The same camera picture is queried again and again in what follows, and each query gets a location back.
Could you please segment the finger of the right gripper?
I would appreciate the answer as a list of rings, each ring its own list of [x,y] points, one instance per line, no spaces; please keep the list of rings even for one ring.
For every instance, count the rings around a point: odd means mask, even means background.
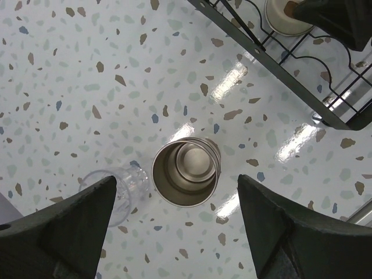
[[[371,1],[302,1],[292,15],[322,29],[353,51],[363,51],[371,39]]]

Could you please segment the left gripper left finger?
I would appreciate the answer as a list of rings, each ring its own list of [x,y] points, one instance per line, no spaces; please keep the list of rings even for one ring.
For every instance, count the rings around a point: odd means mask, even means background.
[[[1,278],[95,278],[117,181],[1,224]]]

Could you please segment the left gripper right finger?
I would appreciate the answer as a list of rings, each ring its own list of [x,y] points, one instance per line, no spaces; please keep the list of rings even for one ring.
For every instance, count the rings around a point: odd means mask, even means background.
[[[247,175],[238,196],[257,278],[371,278],[371,227],[315,212]]]

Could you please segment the clear glass front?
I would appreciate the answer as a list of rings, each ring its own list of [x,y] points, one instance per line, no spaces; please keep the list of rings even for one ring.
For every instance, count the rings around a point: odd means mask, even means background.
[[[94,170],[81,180],[78,190],[82,191],[107,176],[115,177],[117,182],[116,199],[109,222],[109,227],[115,227],[121,225],[138,203],[144,200],[150,181],[145,170],[132,164],[128,168]]]

